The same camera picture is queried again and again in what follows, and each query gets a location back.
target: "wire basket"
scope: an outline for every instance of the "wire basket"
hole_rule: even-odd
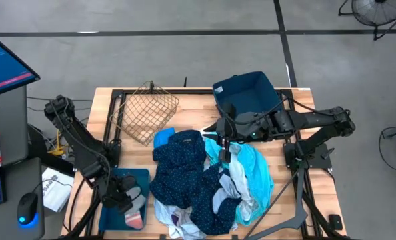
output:
[[[111,116],[111,122],[130,137],[148,146],[156,132],[176,113],[179,99],[146,81]]]

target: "computer monitor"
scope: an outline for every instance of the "computer monitor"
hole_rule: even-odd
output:
[[[0,94],[38,80],[39,75],[0,42]]]

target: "blue fabric bin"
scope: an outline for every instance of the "blue fabric bin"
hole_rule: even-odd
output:
[[[261,71],[234,75],[215,83],[213,94],[216,104],[222,107],[231,103],[236,108],[236,115],[246,112],[261,113],[272,109],[280,102],[277,92]]]
[[[143,227],[146,226],[146,213],[147,213],[147,202],[149,196],[149,182],[151,176],[149,170],[147,169],[118,169],[114,168],[111,170],[116,176],[123,175],[133,175],[136,178],[136,182],[142,188],[142,195],[146,197],[146,202],[144,206],[140,208],[140,216],[143,220]],[[100,214],[99,230],[133,230],[139,231],[140,229],[135,229],[129,227],[125,224],[124,214],[120,214],[117,207],[106,208],[102,207],[102,212]]]

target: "electric fan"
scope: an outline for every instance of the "electric fan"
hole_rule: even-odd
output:
[[[358,22],[374,27],[374,38],[376,41],[383,37],[396,25],[396,0],[351,0],[352,13],[342,13],[345,0],[339,8],[339,16],[353,15]],[[378,26],[393,24],[380,36]]]

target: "concrete floor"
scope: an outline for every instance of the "concrete floor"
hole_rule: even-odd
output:
[[[338,17],[342,0],[282,0],[287,30],[371,29]],[[0,32],[278,29],[271,0],[0,0]],[[96,87],[211,86],[234,74],[264,71],[276,87],[289,80],[278,35],[170,37],[2,37],[41,76],[28,95],[92,99]],[[396,126],[396,35],[288,35],[297,84],[310,87],[318,108],[352,111],[357,126],[329,145],[349,236],[396,239],[396,171],[382,162],[380,130]],[[40,101],[28,101],[42,108]],[[87,103],[76,103],[86,107]],[[78,113],[80,119],[88,111]],[[55,130],[42,113],[29,122]],[[396,166],[396,139],[382,142]],[[57,237],[64,214],[46,218],[45,238]]]

